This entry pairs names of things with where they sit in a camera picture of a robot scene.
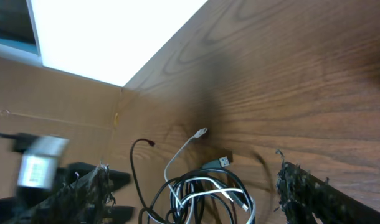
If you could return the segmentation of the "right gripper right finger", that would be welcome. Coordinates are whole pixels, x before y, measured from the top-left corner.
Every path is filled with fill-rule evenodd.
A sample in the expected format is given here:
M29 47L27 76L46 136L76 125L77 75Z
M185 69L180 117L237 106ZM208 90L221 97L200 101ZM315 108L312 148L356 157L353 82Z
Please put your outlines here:
M286 161L282 151L276 153L282 159L276 186L287 223L380 224L379 211L335 189L328 179L322 181Z

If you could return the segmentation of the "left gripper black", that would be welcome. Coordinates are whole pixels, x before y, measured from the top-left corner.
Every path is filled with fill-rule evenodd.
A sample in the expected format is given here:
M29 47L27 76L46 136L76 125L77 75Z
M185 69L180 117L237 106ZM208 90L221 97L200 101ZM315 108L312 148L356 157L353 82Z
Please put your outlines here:
M18 186L0 199L0 223L126 223L135 211L113 194L131 182L108 165L76 162L58 168L51 189Z

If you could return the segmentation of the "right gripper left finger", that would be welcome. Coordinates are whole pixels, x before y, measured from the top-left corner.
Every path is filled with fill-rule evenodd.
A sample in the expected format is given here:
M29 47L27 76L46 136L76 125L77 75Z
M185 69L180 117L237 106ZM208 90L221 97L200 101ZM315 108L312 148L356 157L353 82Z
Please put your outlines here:
M103 223L109 202L115 202L110 168L101 164L43 202L15 215L9 223Z

